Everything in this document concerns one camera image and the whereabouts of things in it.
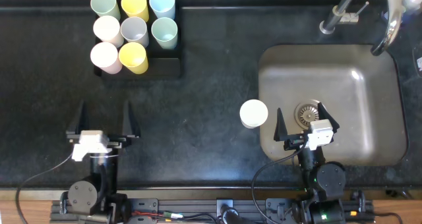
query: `faucet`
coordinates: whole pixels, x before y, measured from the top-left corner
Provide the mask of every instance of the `faucet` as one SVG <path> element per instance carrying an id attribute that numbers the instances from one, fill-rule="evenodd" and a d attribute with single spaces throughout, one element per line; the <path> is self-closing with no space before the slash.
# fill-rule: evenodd
<path id="1" fill-rule="evenodd" d="M 324 34 L 332 34 L 336 29 L 337 23 L 341 22 L 346 15 L 346 8 L 352 0 L 341 0 L 337 6 L 334 6 L 328 18 L 320 23 L 320 30 Z M 363 6 L 358 13 L 349 15 L 350 22 L 357 22 L 359 13 L 367 6 Z M 388 0 L 388 24 L 384 37 L 380 43 L 374 44 L 371 48 L 371 53 L 374 56 L 380 55 L 388 46 L 394 41 L 402 22 L 402 0 Z"/>

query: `stainless steel sink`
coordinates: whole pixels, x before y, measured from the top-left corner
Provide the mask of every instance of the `stainless steel sink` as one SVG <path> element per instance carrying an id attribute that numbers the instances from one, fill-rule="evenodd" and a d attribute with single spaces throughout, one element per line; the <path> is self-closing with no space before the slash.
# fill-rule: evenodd
<path id="1" fill-rule="evenodd" d="M 344 165 L 393 165 L 406 153 L 407 139 L 396 66 L 369 45 L 279 45 L 259 61 L 259 100 L 268 107 L 260 143 L 270 159 L 291 154 L 273 141 L 276 110 L 289 134 L 318 119 L 322 102 L 340 124 L 334 143 L 323 147 L 327 161 Z"/>

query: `white cup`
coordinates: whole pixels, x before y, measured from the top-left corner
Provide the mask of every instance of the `white cup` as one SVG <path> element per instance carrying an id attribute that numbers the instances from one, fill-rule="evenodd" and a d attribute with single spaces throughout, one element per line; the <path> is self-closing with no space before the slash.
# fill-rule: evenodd
<path id="1" fill-rule="evenodd" d="M 174 19 L 175 0 L 150 0 L 150 6 L 157 18 L 168 17 Z"/>
<path id="2" fill-rule="evenodd" d="M 266 105 L 257 99 L 250 99 L 243 103 L 239 113 L 243 126 L 247 128 L 261 126 L 268 117 Z"/>
<path id="3" fill-rule="evenodd" d="M 121 35 L 128 42 L 140 43 L 144 47 L 148 46 L 150 43 L 148 29 L 146 27 L 145 21 L 142 18 L 129 17 L 121 24 L 120 31 Z"/>
<path id="4" fill-rule="evenodd" d="M 117 0 L 91 0 L 91 8 L 98 16 L 112 16 L 120 20 Z"/>
<path id="5" fill-rule="evenodd" d="M 112 16 L 101 16 L 94 23 L 94 34 L 103 42 L 112 43 L 115 47 L 123 45 L 124 39 L 120 34 L 120 23 Z"/>
<path id="6" fill-rule="evenodd" d="M 104 72 L 110 74 L 116 74 L 122 68 L 117 48 L 108 42 L 98 43 L 92 48 L 91 61 Z"/>
<path id="7" fill-rule="evenodd" d="M 177 45 L 177 24 L 174 20 L 163 17 L 151 26 L 151 33 L 163 49 L 174 49 Z"/>

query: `plastic cup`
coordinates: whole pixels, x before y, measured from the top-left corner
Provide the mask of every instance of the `plastic cup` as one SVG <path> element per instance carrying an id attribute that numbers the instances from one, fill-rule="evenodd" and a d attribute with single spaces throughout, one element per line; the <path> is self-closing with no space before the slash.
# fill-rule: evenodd
<path id="1" fill-rule="evenodd" d="M 174 20 L 163 17 L 151 26 L 153 37 L 163 49 L 174 49 L 177 45 L 177 24 Z"/>
<path id="2" fill-rule="evenodd" d="M 247 128 L 261 126 L 268 117 L 266 105 L 257 99 L 250 99 L 243 103 L 239 113 L 243 126 Z"/>
<path id="3" fill-rule="evenodd" d="M 145 21 L 142 18 L 129 17 L 121 24 L 120 31 L 121 35 L 128 42 L 140 43 L 144 47 L 148 46 L 150 43 L 148 29 L 146 27 Z"/>
<path id="4" fill-rule="evenodd" d="M 103 42 L 112 43 L 120 47 L 125 41 L 120 34 L 120 23 L 112 16 L 101 16 L 94 23 L 94 34 Z"/>
<path id="5" fill-rule="evenodd" d="M 117 0 L 91 0 L 91 8 L 98 16 L 112 16 L 120 20 Z"/>
<path id="6" fill-rule="evenodd" d="M 157 18 L 168 17 L 174 19 L 175 0 L 150 0 L 150 6 Z"/>
<path id="7" fill-rule="evenodd" d="M 117 48 L 112 43 L 101 42 L 92 48 L 91 61 L 104 72 L 116 74 L 122 68 L 118 55 Z"/>
<path id="8" fill-rule="evenodd" d="M 142 74 L 148 69 L 148 59 L 144 46 L 136 42 L 125 44 L 119 52 L 123 65 L 135 74 Z"/>
<path id="9" fill-rule="evenodd" d="M 121 0 L 121 8 L 129 17 L 141 17 L 145 22 L 148 22 L 150 18 L 146 0 Z"/>

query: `sink drain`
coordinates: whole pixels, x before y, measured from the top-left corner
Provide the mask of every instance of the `sink drain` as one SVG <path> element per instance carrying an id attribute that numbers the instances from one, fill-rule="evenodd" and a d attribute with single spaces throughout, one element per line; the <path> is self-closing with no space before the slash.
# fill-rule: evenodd
<path id="1" fill-rule="evenodd" d="M 295 109 L 296 123 L 304 128 L 308 129 L 312 121 L 319 120 L 318 114 L 318 103 L 319 101 L 310 99 L 300 103 Z"/>

